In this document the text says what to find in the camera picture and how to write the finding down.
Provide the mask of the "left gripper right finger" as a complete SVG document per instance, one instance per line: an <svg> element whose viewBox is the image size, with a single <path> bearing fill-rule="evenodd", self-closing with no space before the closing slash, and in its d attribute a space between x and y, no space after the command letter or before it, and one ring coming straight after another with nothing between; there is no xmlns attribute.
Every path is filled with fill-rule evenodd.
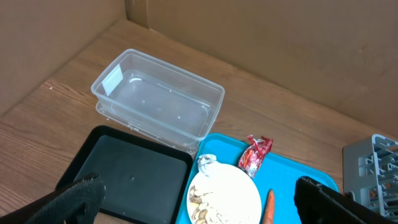
<svg viewBox="0 0 398 224"><path fill-rule="evenodd" d="M296 181L294 203L302 224L394 224L308 176Z"/></svg>

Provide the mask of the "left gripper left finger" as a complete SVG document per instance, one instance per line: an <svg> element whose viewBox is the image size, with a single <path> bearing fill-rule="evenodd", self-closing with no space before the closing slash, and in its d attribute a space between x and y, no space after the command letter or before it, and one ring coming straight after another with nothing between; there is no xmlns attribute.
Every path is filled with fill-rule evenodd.
<svg viewBox="0 0 398 224"><path fill-rule="evenodd" d="M1 223L91 224L100 211L105 191L98 174L86 175L1 217Z"/></svg>

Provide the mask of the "orange carrot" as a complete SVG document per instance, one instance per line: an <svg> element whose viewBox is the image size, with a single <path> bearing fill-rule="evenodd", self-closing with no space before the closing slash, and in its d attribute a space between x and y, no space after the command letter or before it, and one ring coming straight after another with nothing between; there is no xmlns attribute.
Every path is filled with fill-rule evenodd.
<svg viewBox="0 0 398 224"><path fill-rule="evenodd" d="M275 195L274 191L270 189L267 195L267 203L264 210L262 224L273 224L275 213Z"/></svg>

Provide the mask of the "red snack wrapper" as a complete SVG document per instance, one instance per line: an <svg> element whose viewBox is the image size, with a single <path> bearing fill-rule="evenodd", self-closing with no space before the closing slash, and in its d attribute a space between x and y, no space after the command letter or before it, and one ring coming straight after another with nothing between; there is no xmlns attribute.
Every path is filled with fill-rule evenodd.
<svg viewBox="0 0 398 224"><path fill-rule="evenodd" d="M251 144L241 155L238 167L253 179L261 168L265 157L271 152L274 140L264 136L256 139L253 135L249 135L247 139Z"/></svg>

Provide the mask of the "large white plate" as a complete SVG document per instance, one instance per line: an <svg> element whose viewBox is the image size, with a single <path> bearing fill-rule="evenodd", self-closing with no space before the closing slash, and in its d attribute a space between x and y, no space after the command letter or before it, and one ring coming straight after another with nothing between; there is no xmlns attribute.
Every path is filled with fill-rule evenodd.
<svg viewBox="0 0 398 224"><path fill-rule="evenodd" d="M237 167L217 163L208 177L198 172L192 179L188 191L193 185L200 190L214 191L221 197L223 200L221 209L230 220L227 224L261 222L262 200L259 191L252 179Z"/></svg>

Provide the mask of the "food scraps and rice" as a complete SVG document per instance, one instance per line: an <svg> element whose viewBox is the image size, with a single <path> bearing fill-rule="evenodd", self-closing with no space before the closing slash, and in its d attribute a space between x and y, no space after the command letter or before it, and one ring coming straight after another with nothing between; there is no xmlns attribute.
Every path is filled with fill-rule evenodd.
<svg viewBox="0 0 398 224"><path fill-rule="evenodd" d="M227 224L229 217L221 209L223 200L214 191L200 190L196 185L188 191L188 215L194 224Z"/></svg>

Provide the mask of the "white napkin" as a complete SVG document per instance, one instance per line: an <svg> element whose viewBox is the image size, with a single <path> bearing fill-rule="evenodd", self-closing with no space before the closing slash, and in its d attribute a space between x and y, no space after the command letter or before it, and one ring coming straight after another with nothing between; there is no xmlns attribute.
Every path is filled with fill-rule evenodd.
<svg viewBox="0 0 398 224"><path fill-rule="evenodd" d="M217 164L217 157L214 154L202 154L198 157L198 170L205 176L209 176L212 172L214 164Z"/></svg>

